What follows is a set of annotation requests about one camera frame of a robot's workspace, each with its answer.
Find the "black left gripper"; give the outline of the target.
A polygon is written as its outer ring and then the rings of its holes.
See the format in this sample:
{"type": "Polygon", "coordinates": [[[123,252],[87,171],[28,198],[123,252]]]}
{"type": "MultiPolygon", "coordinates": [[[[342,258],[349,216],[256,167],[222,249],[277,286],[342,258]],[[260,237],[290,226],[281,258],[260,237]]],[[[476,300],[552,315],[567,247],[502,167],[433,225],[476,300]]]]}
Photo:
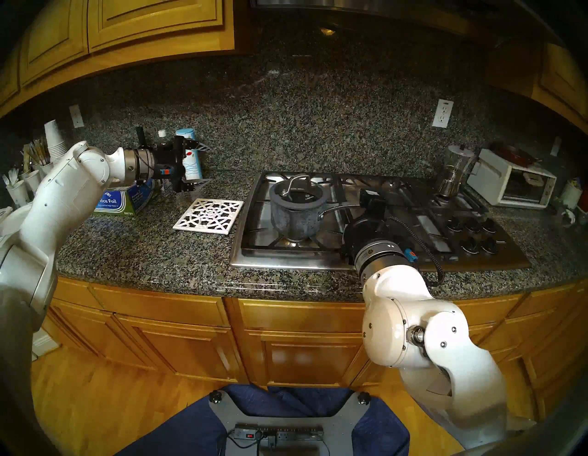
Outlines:
{"type": "Polygon", "coordinates": [[[170,180],[171,187],[176,193],[193,192],[212,181],[207,179],[187,179],[184,159],[186,151],[211,152],[212,149],[197,140],[188,140],[181,135],[174,137],[159,137],[155,151],[154,179],[170,180]]]}

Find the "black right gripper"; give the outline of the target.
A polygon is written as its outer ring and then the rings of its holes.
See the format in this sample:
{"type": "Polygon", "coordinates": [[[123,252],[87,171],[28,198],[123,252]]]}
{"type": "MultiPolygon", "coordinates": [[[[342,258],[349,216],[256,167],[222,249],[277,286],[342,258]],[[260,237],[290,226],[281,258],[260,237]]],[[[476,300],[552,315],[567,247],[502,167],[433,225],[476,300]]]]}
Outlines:
{"type": "Polygon", "coordinates": [[[360,217],[346,225],[342,235],[343,261],[370,263],[386,256],[397,256],[397,244],[383,220],[360,217]]]}

